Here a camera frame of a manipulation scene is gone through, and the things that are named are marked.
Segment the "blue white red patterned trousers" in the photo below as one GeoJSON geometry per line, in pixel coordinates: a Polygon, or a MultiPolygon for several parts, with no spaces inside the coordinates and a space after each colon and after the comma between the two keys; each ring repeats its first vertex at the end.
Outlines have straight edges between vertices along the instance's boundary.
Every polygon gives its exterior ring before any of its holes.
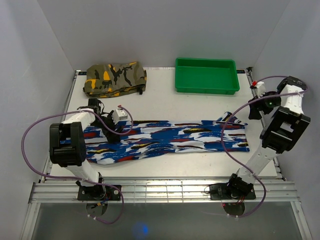
{"type": "Polygon", "coordinates": [[[120,121],[130,131],[118,143],[108,143],[96,126],[84,130],[86,158],[99,165],[153,158],[165,154],[249,152],[246,123],[225,112],[217,120],[189,122],[169,120],[120,121]]]}

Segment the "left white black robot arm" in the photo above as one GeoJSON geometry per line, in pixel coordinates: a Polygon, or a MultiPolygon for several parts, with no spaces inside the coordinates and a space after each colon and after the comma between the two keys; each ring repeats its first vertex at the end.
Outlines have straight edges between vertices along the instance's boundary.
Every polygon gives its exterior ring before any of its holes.
{"type": "Polygon", "coordinates": [[[84,131],[90,126],[106,137],[108,143],[118,143],[122,131],[117,123],[128,118],[118,106],[110,113],[104,112],[104,104],[99,99],[89,99],[86,106],[80,106],[75,114],[61,123],[53,123],[49,128],[49,156],[53,164],[70,171],[79,178],[77,184],[89,187],[88,193],[100,200],[106,195],[101,174],[87,161],[84,131]]]}

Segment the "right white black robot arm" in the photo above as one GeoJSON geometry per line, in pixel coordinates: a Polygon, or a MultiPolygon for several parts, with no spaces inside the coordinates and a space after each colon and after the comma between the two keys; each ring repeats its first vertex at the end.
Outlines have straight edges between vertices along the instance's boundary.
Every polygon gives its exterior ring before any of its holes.
{"type": "Polygon", "coordinates": [[[256,176],[278,155],[290,151],[311,122],[302,109],[307,85],[302,80],[285,77],[275,91],[266,91],[263,81],[254,81],[251,88],[256,95],[248,101],[250,120],[261,120],[273,112],[271,122],[259,136],[260,145],[245,166],[232,174],[226,194],[232,198],[245,197],[254,188],[256,176]]]}

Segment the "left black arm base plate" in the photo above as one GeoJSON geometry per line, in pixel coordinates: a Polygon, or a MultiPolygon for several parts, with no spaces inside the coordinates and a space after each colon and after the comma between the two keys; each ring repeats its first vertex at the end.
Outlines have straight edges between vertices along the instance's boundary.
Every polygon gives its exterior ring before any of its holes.
{"type": "Polygon", "coordinates": [[[121,200],[120,190],[121,185],[114,187],[94,185],[80,186],[78,190],[78,201],[119,201],[121,200]]]}

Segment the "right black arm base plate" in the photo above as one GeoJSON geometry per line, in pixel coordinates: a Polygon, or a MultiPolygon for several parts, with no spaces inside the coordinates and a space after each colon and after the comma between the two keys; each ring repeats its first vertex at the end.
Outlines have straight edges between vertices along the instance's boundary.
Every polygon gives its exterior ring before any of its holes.
{"type": "Polygon", "coordinates": [[[227,183],[214,183],[208,186],[211,200],[255,200],[256,194],[252,190],[248,195],[244,195],[239,190],[231,189],[227,187],[227,183]]]}

